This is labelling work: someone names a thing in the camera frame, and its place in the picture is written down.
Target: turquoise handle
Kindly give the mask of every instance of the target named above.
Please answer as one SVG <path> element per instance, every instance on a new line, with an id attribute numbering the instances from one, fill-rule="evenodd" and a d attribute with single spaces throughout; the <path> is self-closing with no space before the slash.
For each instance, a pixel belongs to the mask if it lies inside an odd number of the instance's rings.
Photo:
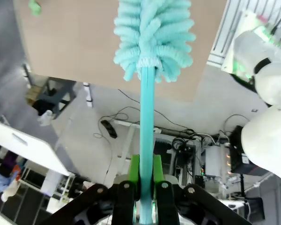
<path id="1" fill-rule="evenodd" d="M 155 67 L 141 69 L 140 83 L 140 224 L 152 224 L 151 179 L 154 144 Z"/>

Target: metal grate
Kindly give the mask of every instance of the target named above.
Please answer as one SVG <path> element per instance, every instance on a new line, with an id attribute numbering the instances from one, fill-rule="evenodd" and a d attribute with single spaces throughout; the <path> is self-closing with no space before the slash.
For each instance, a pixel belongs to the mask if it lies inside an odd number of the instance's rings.
<path id="1" fill-rule="evenodd" d="M 207 64 L 221 67 L 242 11 L 251 10 L 276 24 L 281 18 L 281 0 L 228 0 Z"/>

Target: white label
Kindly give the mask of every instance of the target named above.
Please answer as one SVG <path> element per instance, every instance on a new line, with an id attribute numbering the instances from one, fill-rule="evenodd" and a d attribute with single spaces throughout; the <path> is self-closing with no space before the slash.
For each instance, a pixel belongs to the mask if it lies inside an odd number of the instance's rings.
<path id="1" fill-rule="evenodd" d="M 249 158 L 247 156 L 242 156 L 242 158 L 243 158 L 243 163 L 250 164 Z"/>

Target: white mounting plate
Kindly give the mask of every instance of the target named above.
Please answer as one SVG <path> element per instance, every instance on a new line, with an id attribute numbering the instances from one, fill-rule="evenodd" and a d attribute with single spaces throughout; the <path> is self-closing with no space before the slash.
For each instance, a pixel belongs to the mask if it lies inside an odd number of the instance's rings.
<path id="1" fill-rule="evenodd" d="M 258 19 L 255 13 L 249 10 L 246 10 L 242 13 L 239 24 L 235 31 L 234 37 L 232 39 L 231 45 L 229 47 L 228 53 L 222 64 L 222 68 L 221 68 L 222 71 L 229 74 L 233 73 L 233 61 L 234 61 L 233 47 L 234 47 L 235 38 L 237 38 L 240 34 L 244 33 L 245 31 L 253 30 L 262 25 L 264 25 L 263 22 Z"/>
<path id="2" fill-rule="evenodd" d="M 51 146 L 41 139 L 0 123 L 0 145 L 23 158 L 69 176 Z"/>

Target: concrete floor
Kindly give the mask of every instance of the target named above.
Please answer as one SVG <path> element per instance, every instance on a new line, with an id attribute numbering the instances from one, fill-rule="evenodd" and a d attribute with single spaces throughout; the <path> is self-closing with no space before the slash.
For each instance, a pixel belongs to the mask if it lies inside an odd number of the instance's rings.
<path id="1" fill-rule="evenodd" d="M 62 146 L 57 150 L 60 160 L 68 170 L 78 171 L 95 182 L 104 181 L 112 152 L 113 160 L 105 181 L 109 186 L 116 174 L 116 155 L 121 154 L 127 128 L 115 127 L 118 138 L 108 138 L 111 142 L 110 148 L 104 139 L 94 137 L 93 134 L 98 132 L 97 122 L 101 116 L 115 114 L 126 106 L 139 108 L 139 105 L 118 90 L 94 85 L 92 86 L 94 108 L 86 106 L 85 93 L 81 92 L 53 122 L 54 128 L 40 127 L 36 121 L 36 112 L 24 100 L 27 88 L 22 77 L 21 65 L 25 61 L 12 1 L 0 0 L 0 112 L 4 113 L 14 128 L 41 138 L 52 146 L 55 145 L 58 136 L 61 136 Z M 137 94 L 129 92 L 127 94 L 139 99 Z M 177 124 L 197 132 L 216 134 L 230 115 L 239 113 L 252 118 L 264 111 L 266 106 L 256 94 L 238 85 L 228 74 L 207 66 L 193 102 L 158 97 L 155 99 L 155 109 Z M 129 121 L 139 120 L 137 110 L 127 109 L 124 113 L 128 114 Z M 244 123 L 244 119 L 235 117 L 229 121 L 226 129 L 231 130 L 235 125 Z M 166 128 L 183 129 L 169 123 L 157 113 L 155 124 Z M 133 140 L 133 153 L 138 152 L 138 145 L 136 134 Z"/>

